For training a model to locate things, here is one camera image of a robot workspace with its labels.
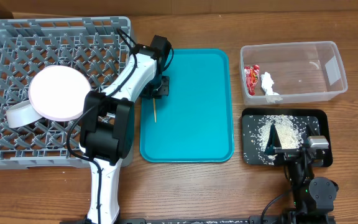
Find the grey bowl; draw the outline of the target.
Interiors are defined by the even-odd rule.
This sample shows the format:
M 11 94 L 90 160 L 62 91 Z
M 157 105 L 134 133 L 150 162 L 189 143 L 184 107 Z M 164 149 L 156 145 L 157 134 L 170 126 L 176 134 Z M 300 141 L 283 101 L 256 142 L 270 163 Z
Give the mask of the grey bowl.
M 36 122 L 43 116 L 34 109 L 29 100 L 25 100 L 9 107 L 6 118 L 10 128 L 18 128 Z

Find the wooden chopstick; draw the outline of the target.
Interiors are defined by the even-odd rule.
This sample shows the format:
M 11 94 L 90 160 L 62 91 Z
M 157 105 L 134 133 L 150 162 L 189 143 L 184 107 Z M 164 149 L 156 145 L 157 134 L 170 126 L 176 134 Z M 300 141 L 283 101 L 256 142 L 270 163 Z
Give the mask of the wooden chopstick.
M 156 100 L 153 98 L 153 109 L 154 109 L 154 122 L 157 122 L 157 109 L 156 109 Z

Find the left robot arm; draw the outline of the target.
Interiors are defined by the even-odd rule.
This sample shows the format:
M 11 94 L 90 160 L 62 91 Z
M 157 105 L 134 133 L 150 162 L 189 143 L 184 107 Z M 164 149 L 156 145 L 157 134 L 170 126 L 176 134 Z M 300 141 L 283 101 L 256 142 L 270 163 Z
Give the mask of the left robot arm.
M 136 44 L 119 77 L 101 92 L 85 98 L 80 149 L 91 167 L 91 205 L 86 223 L 116 223 L 119 219 L 119 174 L 134 142 L 135 102 L 169 94 L 162 73 L 173 59 L 167 38 L 155 35 L 150 45 Z

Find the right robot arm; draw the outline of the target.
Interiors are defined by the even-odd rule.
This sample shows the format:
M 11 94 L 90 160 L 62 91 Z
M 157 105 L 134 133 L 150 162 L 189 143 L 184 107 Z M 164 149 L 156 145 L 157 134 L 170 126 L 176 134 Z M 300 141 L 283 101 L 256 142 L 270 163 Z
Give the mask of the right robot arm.
M 284 210 L 272 223 L 334 223 L 334 217 L 328 215 L 334 210 L 334 201 L 339 190 L 338 184 L 325 177 L 316 177 L 313 163 L 324 158 L 329 149 L 325 136 L 318 136 L 307 127 L 307 141 L 298 148 L 284 149 L 276 127 L 271 125 L 265 154 L 275 156 L 275 165 L 283 166 L 290 189 L 274 198 L 262 211 L 260 222 L 265 222 L 269 207 L 282 197 L 292 194 L 294 208 Z

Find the red snack wrapper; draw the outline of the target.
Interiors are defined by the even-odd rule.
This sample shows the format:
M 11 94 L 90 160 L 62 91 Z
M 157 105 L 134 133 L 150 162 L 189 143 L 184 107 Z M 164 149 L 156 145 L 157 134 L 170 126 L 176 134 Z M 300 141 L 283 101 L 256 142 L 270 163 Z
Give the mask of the red snack wrapper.
M 260 67 L 258 65 L 246 65 L 244 67 L 246 87 L 249 95 L 255 95 L 255 87 L 259 80 Z

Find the pile of rice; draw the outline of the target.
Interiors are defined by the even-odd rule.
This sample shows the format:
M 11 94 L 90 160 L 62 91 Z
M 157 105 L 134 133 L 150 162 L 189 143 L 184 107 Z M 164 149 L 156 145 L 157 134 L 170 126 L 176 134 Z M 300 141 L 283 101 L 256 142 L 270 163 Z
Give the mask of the pile of rice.
M 245 115 L 242 117 L 243 159 L 250 165 L 272 166 L 275 156 L 265 155 L 270 127 L 274 124 L 284 149 L 294 149 L 306 141 L 306 125 L 319 132 L 314 116 Z

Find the white tissue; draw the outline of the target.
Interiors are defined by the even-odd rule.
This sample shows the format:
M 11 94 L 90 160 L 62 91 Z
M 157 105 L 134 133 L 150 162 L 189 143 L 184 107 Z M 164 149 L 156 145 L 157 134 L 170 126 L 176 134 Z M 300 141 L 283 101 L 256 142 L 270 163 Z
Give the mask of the white tissue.
M 260 77 L 261 77 L 261 88 L 265 92 L 267 103 L 276 103 L 278 101 L 282 101 L 280 95 L 273 91 L 274 81 L 271 77 L 271 74 L 265 72 Z

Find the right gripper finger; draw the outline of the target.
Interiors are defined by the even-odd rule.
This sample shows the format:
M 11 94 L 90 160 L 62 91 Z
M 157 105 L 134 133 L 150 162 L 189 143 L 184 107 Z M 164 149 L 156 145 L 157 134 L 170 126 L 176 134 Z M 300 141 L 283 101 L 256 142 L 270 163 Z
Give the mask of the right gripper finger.
M 306 136 L 307 137 L 315 137 L 319 136 L 317 130 L 313 129 L 309 124 L 306 125 Z
M 270 127 L 270 135 L 265 148 L 265 155 L 276 155 L 277 151 L 282 149 L 282 145 L 274 124 Z

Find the large white plate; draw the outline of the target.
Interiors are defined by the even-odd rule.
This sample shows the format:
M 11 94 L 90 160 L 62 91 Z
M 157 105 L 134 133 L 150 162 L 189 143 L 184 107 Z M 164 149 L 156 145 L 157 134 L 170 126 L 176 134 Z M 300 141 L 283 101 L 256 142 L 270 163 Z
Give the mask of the large white plate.
M 82 115 L 85 96 L 90 91 L 91 85 L 81 72 L 63 65 L 50 65 L 32 79 L 29 100 L 44 118 L 70 121 Z

